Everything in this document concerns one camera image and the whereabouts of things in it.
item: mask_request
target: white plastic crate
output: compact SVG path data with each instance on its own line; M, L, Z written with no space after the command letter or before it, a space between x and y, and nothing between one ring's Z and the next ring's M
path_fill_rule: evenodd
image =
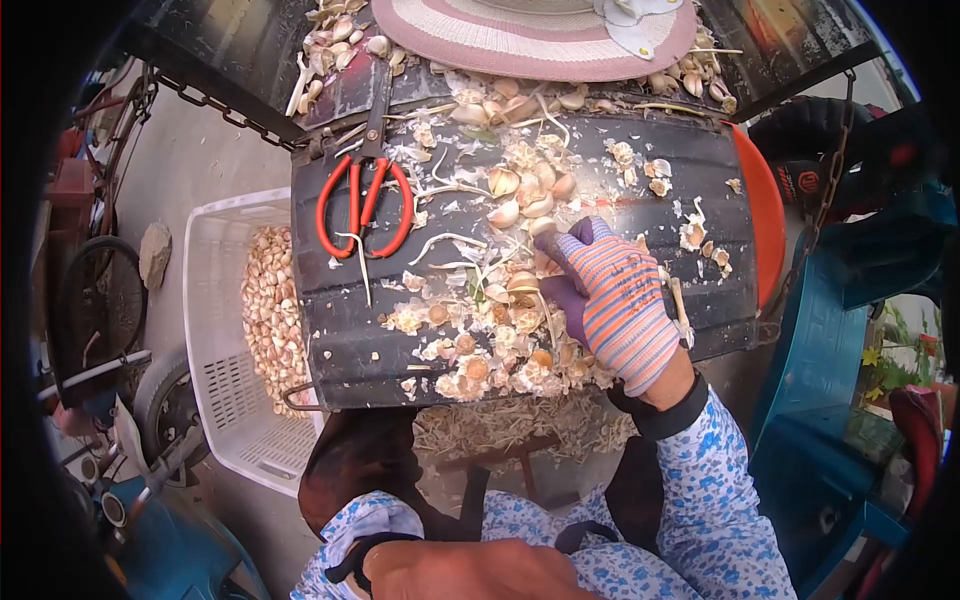
M253 372L240 301L253 230L289 225L289 187L195 208L183 241L183 323L194 394L213 455L257 483L296 496L323 417L274 414Z

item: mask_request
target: scissors blade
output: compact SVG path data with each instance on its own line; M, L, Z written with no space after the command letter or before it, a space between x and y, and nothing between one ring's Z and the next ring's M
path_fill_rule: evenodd
M368 158L383 157L383 133L387 129L387 120L384 115L390 110L390 97L393 92L393 69L385 60L377 60L373 72L373 102L370 106L370 117L367 120L367 132L364 135L363 145L360 147L360 156Z

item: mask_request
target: straw hat brim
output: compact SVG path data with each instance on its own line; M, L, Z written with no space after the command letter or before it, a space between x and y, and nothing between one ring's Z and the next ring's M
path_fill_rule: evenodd
M395 43L453 67L559 82L609 82L656 73L685 55L696 36L691 0L640 19L652 60L611 40L594 12L526 14L474 0L372 0L373 15Z

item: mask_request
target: concrete ground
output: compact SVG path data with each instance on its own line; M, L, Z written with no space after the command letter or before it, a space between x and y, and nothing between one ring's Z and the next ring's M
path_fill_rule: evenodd
M163 286L150 295L145 348L164 352L184 340L181 276L183 233L190 211L239 194L289 185L290 173L286 151L261 141L253 131L225 122L216 110L194 107L160 87L153 116L132 152L118 204L120 235L136 248L151 222L160 221L173 233L173 255ZM795 224L791 226L787 259L798 231ZM761 347L699 365L741 427L749 425L772 350L772 345ZM592 457L579 467L577 487L609 480L618 460L614 455ZM319 546L301 519L296 500L224 468L212 455L195 471L201 485L183 494L189 501L203 502L244 543L274 598L286 596ZM550 494L554 487L566 491L560 484L569 485L564 481L568 476L565 470L540 469L541 491ZM450 488L458 487L455 479L448 483Z

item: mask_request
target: striped glove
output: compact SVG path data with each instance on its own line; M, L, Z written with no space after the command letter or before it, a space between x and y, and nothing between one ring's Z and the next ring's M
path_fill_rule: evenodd
M541 233L534 244L566 273L543 279L540 290L566 313L567 333L623 378L627 396L643 394L680 343L657 261L600 217L581 219L569 233Z

